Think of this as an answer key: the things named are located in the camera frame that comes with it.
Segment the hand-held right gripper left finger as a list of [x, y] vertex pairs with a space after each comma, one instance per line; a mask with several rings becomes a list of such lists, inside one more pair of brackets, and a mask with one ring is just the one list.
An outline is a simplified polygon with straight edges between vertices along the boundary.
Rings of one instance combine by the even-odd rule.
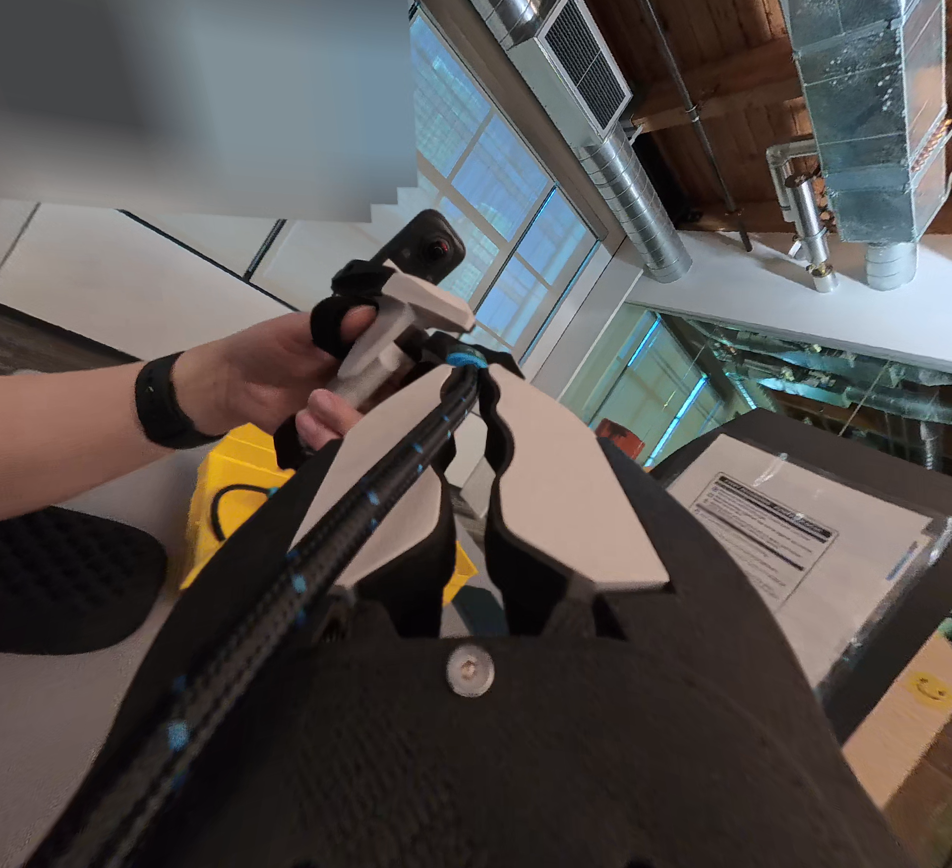
[[[429, 370], [376, 406], [343, 439], [330, 442], [316, 454], [315, 459], [323, 459], [329, 469], [292, 537], [291, 548], [439, 405], [451, 372], [448, 365]], [[440, 520], [442, 503], [443, 481], [432, 468], [416, 474], [409, 492], [384, 519], [378, 517], [383, 505], [369, 503], [378, 525], [337, 577], [336, 587], [356, 593], [361, 581], [431, 537]]]

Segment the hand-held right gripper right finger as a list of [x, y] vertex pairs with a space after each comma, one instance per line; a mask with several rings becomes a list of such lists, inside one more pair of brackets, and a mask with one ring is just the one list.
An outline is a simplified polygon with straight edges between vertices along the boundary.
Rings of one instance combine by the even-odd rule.
[[589, 426], [501, 365], [481, 379], [502, 536], [595, 592], [665, 587], [668, 572]]

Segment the black hdmi cable green plugs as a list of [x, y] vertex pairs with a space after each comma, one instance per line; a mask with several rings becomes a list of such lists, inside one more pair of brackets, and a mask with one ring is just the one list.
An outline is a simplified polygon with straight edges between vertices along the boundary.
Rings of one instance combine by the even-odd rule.
[[225, 533], [225, 530], [222, 527], [220, 516], [220, 505], [225, 495], [234, 492], [244, 492], [263, 495], [264, 497], [271, 497], [276, 494], [278, 490], [279, 488], [277, 486], [266, 488], [261, 485], [248, 483], [231, 483], [222, 487], [214, 494], [209, 505], [209, 524], [215, 539], [220, 543], [224, 543], [228, 539], [228, 535]]
[[470, 412], [488, 363], [474, 347], [446, 357], [438, 404], [381, 457], [301, 539], [289, 565], [223, 643], [178, 685], [171, 715], [135, 746], [82, 814], [57, 825], [28, 866], [126, 866], [184, 786], [256, 677], [307, 610], [331, 587]]

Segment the yellow plastic bin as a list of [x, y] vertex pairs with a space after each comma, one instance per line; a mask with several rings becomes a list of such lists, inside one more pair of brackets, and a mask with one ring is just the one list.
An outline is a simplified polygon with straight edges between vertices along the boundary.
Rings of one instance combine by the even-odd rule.
[[[266, 488], [277, 486], [280, 489], [294, 474], [292, 471], [279, 469], [276, 447], [273, 444], [267, 444], [264, 432], [251, 424], [232, 431], [210, 451], [199, 467], [197, 484], [189, 507], [186, 527], [188, 568], [180, 584], [180, 591], [184, 591], [195, 582], [197, 576], [224, 544], [215, 539], [209, 524], [209, 505], [214, 494], [231, 483], [256, 484]], [[319, 497], [317, 504], [313, 505], [317, 510], [307, 511], [302, 525], [304, 529], [312, 527], [318, 517], [325, 515], [353, 487], [353, 481], [351, 484], [342, 483], [346, 478], [347, 475], [342, 472], [330, 472], [331, 485], [317, 485], [318, 490], [315, 493]], [[234, 494], [251, 495], [252, 493], [234, 492]], [[222, 527], [229, 538], [264, 506], [267, 497], [240, 496], [232, 500], [228, 495], [230, 494], [222, 499], [220, 516]], [[351, 562], [338, 577], [335, 586], [341, 589], [345, 587], [356, 589], [360, 580], [371, 573], [370, 558], [364, 559], [365, 557], [366, 555], [360, 552], [355, 559], [356, 562]], [[450, 576], [443, 590], [443, 606], [452, 602], [459, 590], [478, 573], [476, 565], [458, 540], [455, 557], [453, 575]]]

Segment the person's left hand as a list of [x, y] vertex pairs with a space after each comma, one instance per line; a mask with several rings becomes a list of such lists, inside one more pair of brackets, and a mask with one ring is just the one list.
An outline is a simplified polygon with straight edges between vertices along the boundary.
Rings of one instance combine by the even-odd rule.
[[310, 314], [298, 312], [185, 351], [172, 383], [181, 410], [203, 434], [248, 423], [271, 434], [293, 418], [303, 443], [320, 450], [363, 420], [329, 389], [338, 367], [313, 343]]

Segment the instruction sign on stand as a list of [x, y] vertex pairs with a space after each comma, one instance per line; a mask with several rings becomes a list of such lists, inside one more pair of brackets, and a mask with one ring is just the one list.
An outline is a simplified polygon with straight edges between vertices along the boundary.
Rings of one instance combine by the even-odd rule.
[[654, 475], [760, 594], [874, 803], [896, 803], [950, 722], [950, 479], [768, 410]]

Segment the white air vent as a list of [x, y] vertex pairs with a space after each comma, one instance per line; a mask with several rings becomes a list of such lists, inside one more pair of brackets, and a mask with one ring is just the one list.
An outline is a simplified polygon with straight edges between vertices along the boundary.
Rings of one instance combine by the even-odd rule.
[[570, 148], [602, 144], [633, 99], [585, 0], [550, 0], [506, 54]]

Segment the black wristband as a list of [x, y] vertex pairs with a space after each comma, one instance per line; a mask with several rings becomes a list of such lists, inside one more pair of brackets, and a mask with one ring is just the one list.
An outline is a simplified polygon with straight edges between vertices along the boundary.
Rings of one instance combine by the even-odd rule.
[[146, 362], [134, 386], [137, 420], [147, 440], [169, 450], [189, 450], [217, 443], [221, 435], [203, 434], [182, 409], [173, 368], [182, 352]]

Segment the black mesh cushion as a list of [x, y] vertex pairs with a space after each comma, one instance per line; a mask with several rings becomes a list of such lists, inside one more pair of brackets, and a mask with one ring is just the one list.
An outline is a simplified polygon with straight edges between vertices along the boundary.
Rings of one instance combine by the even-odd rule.
[[169, 559], [124, 522], [51, 507], [1, 522], [1, 652], [71, 656], [136, 632]]

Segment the silver ventilation ducts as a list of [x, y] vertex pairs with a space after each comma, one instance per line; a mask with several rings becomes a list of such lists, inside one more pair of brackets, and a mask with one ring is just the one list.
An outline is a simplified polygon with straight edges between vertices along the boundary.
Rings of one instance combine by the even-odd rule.
[[[813, 188], [813, 175], [792, 168], [794, 161], [817, 154], [815, 139], [807, 137], [768, 147], [766, 160], [782, 218], [795, 227], [795, 243], [805, 255], [812, 285], [820, 294], [830, 294], [838, 288], [839, 281], [827, 243], [827, 225]], [[880, 292], [908, 285], [917, 274], [918, 258], [916, 243], [866, 244], [867, 285]]]

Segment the metal duct box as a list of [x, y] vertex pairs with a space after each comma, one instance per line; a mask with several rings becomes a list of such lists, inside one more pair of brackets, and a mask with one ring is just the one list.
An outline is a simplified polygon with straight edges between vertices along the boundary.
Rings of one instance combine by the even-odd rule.
[[779, 3], [839, 236], [918, 242], [946, 198], [946, 0]]

